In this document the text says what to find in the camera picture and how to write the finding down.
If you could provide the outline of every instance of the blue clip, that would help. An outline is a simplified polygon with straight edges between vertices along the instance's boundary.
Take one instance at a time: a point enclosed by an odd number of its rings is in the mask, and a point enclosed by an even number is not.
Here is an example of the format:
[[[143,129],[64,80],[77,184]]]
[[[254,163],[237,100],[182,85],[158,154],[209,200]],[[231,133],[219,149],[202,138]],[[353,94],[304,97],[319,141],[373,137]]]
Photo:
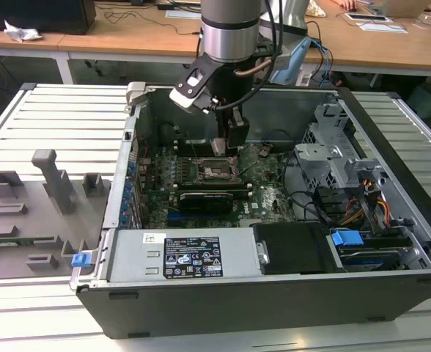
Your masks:
[[[92,255],[89,253],[77,253],[72,258],[73,268],[89,268],[92,265]]]
[[[364,240],[362,239],[359,231],[355,230],[337,230],[331,234],[335,246],[363,246]]]

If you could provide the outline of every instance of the warning label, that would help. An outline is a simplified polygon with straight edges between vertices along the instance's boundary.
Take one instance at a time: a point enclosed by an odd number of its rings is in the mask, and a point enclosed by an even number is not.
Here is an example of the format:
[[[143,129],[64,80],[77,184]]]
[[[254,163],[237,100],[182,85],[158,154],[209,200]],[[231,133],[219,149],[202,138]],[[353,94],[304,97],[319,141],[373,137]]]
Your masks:
[[[167,279],[223,276],[218,237],[166,238],[163,260]]]

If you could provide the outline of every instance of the white paper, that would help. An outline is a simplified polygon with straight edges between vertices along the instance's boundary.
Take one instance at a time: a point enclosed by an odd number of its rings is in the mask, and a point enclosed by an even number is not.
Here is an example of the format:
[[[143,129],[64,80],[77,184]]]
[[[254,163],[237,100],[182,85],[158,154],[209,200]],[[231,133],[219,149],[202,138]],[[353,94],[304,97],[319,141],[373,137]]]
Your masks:
[[[365,23],[360,24],[357,23],[359,27],[361,27],[364,31],[372,31],[372,32],[391,32],[391,33],[408,33],[405,29],[400,26],[393,25],[385,25],[385,24],[376,24],[376,23]]]
[[[36,40],[43,38],[36,29],[22,29],[10,25],[7,21],[4,21],[4,23],[4,33],[7,34],[10,39],[23,42],[24,40]]]

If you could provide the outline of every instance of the sticker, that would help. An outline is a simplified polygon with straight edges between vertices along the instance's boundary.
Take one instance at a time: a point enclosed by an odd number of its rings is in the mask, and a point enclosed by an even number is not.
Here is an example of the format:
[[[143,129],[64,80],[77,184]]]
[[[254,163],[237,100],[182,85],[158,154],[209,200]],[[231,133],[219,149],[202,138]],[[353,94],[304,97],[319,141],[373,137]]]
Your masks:
[[[159,244],[163,243],[166,238],[166,233],[144,233],[142,238],[143,244]]]
[[[223,276],[218,237],[164,238],[163,242],[163,276],[166,279]]]

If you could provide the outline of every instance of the computer case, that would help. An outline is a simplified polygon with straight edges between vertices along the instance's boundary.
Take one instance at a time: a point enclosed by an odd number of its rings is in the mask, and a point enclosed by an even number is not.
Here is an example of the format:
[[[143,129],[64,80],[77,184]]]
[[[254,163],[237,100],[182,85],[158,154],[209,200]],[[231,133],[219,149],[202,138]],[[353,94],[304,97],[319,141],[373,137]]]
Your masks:
[[[0,0],[0,30],[6,20],[40,32],[86,34],[95,16],[93,0]]]

